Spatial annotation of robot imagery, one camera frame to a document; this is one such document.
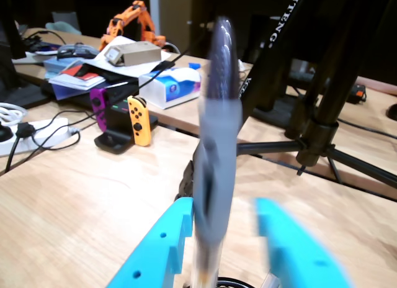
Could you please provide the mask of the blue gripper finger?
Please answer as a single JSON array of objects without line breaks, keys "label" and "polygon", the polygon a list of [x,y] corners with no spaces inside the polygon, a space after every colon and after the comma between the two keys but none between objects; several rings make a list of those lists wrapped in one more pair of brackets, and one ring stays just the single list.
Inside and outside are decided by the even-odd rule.
[{"label": "blue gripper finger", "polygon": [[193,198],[177,199],[118,270],[109,287],[172,287],[182,272],[185,239],[193,232]]},{"label": "blue gripper finger", "polygon": [[274,201],[255,199],[258,233],[267,238],[270,272],[282,287],[352,287],[338,262]]}]

